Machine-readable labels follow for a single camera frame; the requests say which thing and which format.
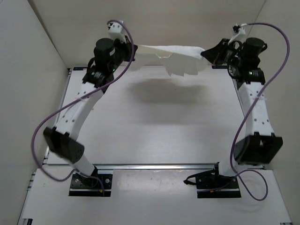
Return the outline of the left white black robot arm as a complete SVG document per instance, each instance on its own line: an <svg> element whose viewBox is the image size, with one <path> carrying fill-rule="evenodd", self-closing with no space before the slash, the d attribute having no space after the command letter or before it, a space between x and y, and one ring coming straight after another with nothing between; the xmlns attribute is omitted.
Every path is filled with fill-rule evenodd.
<svg viewBox="0 0 300 225"><path fill-rule="evenodd" d="M102 38L96 42L76 103L68 106L54 127L46 127L44 138L50 151L67 161L88 187L99 184L97 168L86 158L84 146L77 141L80 130L96 102L105 94L114 72L123 62L134 60L137 45L128 40Z"/></svg>

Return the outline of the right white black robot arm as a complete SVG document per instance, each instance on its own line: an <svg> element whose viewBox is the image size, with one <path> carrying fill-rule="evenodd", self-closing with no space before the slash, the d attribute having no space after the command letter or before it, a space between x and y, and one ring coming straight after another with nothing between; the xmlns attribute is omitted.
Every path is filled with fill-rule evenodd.
<svg viewBox="0 0 300 225"><path fill-rule="evenodd" d="M275 135L270 123L263 92L265 76L258 67L259 54L266 49L267 44L255 37L245 42L223 38L201 54L212 65L227 66L246 120L238 129L245 128L245 136L241 140L235 137L229 159L219 162L218 171L210 176L216 188L249 165L269 164L283 145L282 137Z"/></svg>

